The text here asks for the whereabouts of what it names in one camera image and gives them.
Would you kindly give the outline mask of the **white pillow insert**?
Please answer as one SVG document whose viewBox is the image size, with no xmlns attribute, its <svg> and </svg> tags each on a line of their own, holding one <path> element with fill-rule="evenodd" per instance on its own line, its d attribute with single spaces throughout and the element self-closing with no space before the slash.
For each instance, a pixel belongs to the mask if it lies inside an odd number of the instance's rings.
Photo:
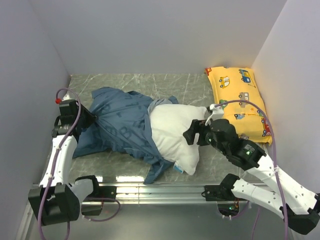
<svg viewBox="0 0 320 240">
<path fill-rule="evenodd" d="M 152 139 L 167 161 L 174 163 L 180 171 L 192 176 L 200 160 L 196 135 L 189 145 L 183 133 L 189 129 L 192 120 L 203 120 L 207 109 L 203 106 L 184 104 L 160 104 L 149 114 Z"/>
</svg>

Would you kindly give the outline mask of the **blue cartoon print pillowcase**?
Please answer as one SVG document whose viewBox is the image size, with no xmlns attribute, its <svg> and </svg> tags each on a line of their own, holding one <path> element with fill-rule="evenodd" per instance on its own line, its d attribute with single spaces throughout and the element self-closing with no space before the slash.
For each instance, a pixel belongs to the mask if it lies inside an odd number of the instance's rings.
<svg viewBox="0 0 320 240">
<path fill-rule="evenodd" d="M 145 184 L 152 184 L 172 163 L 165 160 L 152 139 L 150 114 L 155 107 L 177 104 L 175 96 L 152 99 L 136 91 L 102 87 L 92 91 L 89 111 L 97 118 L 79 136 L 74 158 L 106 150 L 127 153 L 150 164 Z"/>
</svg>

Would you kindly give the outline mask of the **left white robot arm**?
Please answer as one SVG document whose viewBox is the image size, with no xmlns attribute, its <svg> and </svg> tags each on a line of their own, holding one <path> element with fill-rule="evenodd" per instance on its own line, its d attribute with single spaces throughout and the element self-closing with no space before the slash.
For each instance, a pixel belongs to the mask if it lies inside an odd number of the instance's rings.
<svg viewBox="0 0 320 240">
<path fill-rule="evenodd" d="M 38 224 L 49 226 L 75 221 L 80 215 L 97 216 L 100 210 L 82 208 L 85 201 L 115 202 L 117 188 L 99 185 L 95 175 L 78 177 L 69 182 L 74 152 L 83 129 L 97 119 L 75 99 L 56 99 L 60 115 L 52 130 L 52 150 L 47 169 L 37 188 L 28 193 L 28 200 Z"/>
</svg>

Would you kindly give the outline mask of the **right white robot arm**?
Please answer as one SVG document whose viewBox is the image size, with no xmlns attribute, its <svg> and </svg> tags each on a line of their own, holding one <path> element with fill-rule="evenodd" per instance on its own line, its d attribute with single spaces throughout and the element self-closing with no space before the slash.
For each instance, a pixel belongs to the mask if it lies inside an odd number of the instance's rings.
<svg viewBox="0 0 320 240">
<path fill-rule="evenodd" d="M 212 146 L 233 165 L 261 180 L 269 189 L 255 186 L 234 174 L 219 184 L 217 196 L 223 200 L 243 199 L 255 203 L 282 218 L 288 227 L 309 234 L 320 221 L 320 196 L 296 182 L 274 166 L 271 157 L 256 143 L 240 138 L 226 119 L 194 119 L 183 133 L 188 145 Z"/>
</svg>

